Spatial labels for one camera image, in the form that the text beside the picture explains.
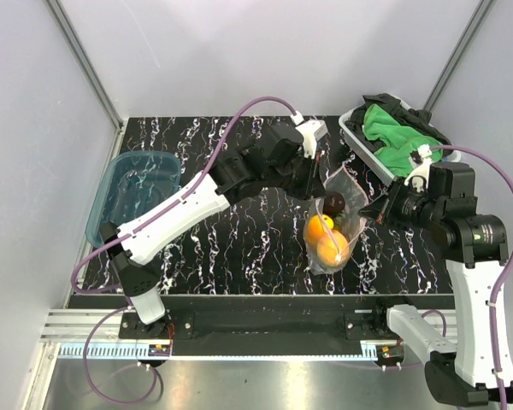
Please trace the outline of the fake dark purple fruit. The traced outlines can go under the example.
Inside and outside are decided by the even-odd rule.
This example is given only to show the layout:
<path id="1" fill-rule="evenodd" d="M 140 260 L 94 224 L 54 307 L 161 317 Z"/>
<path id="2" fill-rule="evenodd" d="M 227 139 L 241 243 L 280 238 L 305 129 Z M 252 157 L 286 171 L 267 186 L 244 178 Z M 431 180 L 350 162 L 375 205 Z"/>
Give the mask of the fake dark purple fruit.
<path id="1" fill-rule="evenodd" d="M 324 199 L 322 212 L 331 218 L 335 218 L 338 214 L 345 210 L 345 199 L 337 191 L 329 191 Z"/>

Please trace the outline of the fake yellow mango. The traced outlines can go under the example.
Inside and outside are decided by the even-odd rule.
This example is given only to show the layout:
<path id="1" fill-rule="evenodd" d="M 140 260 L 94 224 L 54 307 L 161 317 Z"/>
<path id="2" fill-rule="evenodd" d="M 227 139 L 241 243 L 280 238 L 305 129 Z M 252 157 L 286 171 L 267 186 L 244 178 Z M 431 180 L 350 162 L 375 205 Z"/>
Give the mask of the fake yellow mango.
<path id="1" fill-rule="evenodd" d="M 323 237 L 328 237 L 334 226 L 333 219 L 328 215 L 315 214 L 311 216 L 304 228 L 305 242 L 315 248 Z"/>

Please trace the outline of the clear zip top bag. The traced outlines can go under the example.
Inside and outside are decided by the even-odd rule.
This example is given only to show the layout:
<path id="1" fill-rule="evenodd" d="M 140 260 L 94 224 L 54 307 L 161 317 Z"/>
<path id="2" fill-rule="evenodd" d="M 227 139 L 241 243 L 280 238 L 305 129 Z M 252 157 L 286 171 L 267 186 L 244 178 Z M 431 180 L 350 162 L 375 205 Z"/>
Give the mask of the clear zip top bag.
<path id="1" fill-rule="evenodd" d="M 359 211 L 369 204 L 363 188 L 342 166 L 325 181 L 326 195 L 310 202 L 304 224 L 309 270 L 316 276 L 342 270 L 366 220 Z"/>

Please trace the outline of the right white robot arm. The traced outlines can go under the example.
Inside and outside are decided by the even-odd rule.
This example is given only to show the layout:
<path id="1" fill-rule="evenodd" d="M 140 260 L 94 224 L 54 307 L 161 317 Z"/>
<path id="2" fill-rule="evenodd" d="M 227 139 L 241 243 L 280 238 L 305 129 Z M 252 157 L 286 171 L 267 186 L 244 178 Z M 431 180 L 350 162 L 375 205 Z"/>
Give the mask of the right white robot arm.
<path id="1" fill-rule="evenodd" d="M 424 365 L 433 398 L 456 407 L 513 404 L 513 364 L 504 299 L 494 286 L 510 260 L 504 223 L 478 214 L 475 172 L 465 163 L 438 162 L 427 175 L 395 179 L 359 214 L 388 228 L 428 231 L 451 279 L 457 340 L 439 334 L 411 304 L 371 317 L 381 338 L 401 337 Z"/>

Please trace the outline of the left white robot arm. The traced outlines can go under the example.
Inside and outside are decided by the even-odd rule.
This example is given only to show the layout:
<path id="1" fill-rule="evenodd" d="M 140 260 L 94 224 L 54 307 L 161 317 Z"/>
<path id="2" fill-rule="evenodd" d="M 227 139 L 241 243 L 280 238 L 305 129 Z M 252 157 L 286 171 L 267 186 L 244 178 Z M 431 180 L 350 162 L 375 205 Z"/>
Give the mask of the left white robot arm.
<path id="1" fill-rule="evenodd" d="M 168 326 L 158 276 L 148 263 L 200 221 L 264 189 L 281 189 L 298 200 L 323 197 L 318 143 L 326 134 L 322 120 L 267 126 L 260 138 L 223 150 L 209 171 L 197 173 L 177 193 L 137 219 L 100 226 L 112 271 L 139 317 L 138 328 L 147 337 L 160 337 Z"/>

